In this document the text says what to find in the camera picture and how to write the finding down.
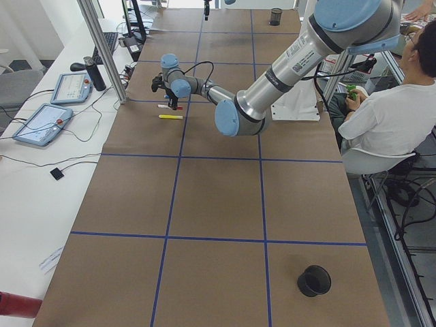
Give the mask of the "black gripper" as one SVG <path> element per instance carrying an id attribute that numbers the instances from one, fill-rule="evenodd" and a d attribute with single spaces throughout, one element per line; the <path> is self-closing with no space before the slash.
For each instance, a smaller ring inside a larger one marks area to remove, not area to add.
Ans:
<path id="1" fill-rule="evenodd" d="M 173 110 L 177 110 L 178 108 L 178 100 L 177 96 L 173 93 L 170 87 L 167 87 L 164 82 L 164 77 L 162 73 L 159 73 L 152 79 L 151 90 L 156 93 L 158 89 L 163 89 L 170 98 L 168 99 L 169 107 L 172 107 Z"/>
<path id="2" fill-rule="evenodd" d="M 210 0 L 204 0 L 204 20 L 208 21 L 210 16 Z"/>

